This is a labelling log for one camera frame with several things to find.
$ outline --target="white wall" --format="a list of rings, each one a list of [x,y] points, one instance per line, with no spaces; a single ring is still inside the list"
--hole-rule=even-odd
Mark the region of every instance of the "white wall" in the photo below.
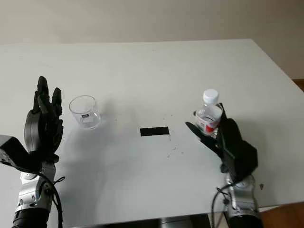
[[[0,0],[0,44],[230,38],[304,78],[303,0]]]

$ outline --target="black cable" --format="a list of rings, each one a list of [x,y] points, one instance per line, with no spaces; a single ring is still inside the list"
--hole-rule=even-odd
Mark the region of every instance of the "black cable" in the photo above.
[[[211,204],[211,227],[215,228],[215,224],[214,224],[214,204],[215,204],[215,200],[217,198],[217,196],[220,193],[223,193],[223,190],[230,188],[232,186],[234,186],[236,183],[231,183],[231,184],[226,184],[224,187],[220,188],[217,193],[215,193],[213,200],[212,200],[212,204]]]
[[[215,228],[219,228],[220,222],[221,222],[221,220],[222,220],[222,218],[223,218],[223,216],[224,216],[224,210],[225,210],[225,209],[226,209],[226,205],[225,205],[224,208],[223,208],[223,212],[221,212],[221,214],[220,214],[220,216],[219,216],[219,219],[218,219],[218,222],[217,222]]]
[[[55,188],[54,183],[46,175],[44,175],[43,173],[38,172],[38,173],[34,173],[34,174],[42,177],[51,186],[52,191],[54,192],[56,200],[57,200],[57,204],[55,203],[55,206],[56,206],[57,211],[58,211],[58,228],[62,228],[62,222],[63,222],[63,218],[62,218],[62,205],[61,205],[61,201],[60,201],[60,196],[58,194],[57,189]]]

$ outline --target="gray robotic forearm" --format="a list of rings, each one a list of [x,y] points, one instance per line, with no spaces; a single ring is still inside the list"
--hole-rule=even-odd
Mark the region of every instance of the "gray robotic forearm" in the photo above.
[[[226,184],[231,184],[232,179],[228,174]],[[262,228],[258,205],[254,198],[255,180],[252,175],[230,187],[228,193],[230,201],[227,209],[227,219],[231,228]]]
[[[56,168],[53,163],[43,162],[41,174],[54,181]],[[53,190],[41,176],[21,172],[22,187],[19,192],[13,228],[47,227],[51,211]]]

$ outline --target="white bottle cap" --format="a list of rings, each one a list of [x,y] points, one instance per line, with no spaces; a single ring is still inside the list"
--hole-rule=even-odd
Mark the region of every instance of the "white bottle cap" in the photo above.
[[[215,89],[207,89],[204,91],[203,100],[205,104],[212,105],[218,102],[219,93]]]

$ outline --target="wooden floor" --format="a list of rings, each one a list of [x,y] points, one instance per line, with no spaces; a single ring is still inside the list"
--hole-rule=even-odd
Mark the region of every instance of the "wooden floor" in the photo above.
[[[293,80],[304,91],[304,79]],[[304,228],[304,202],[261,213],[264,228]]]
[[[304,79],[294,79],[293,81],[304,91]]]

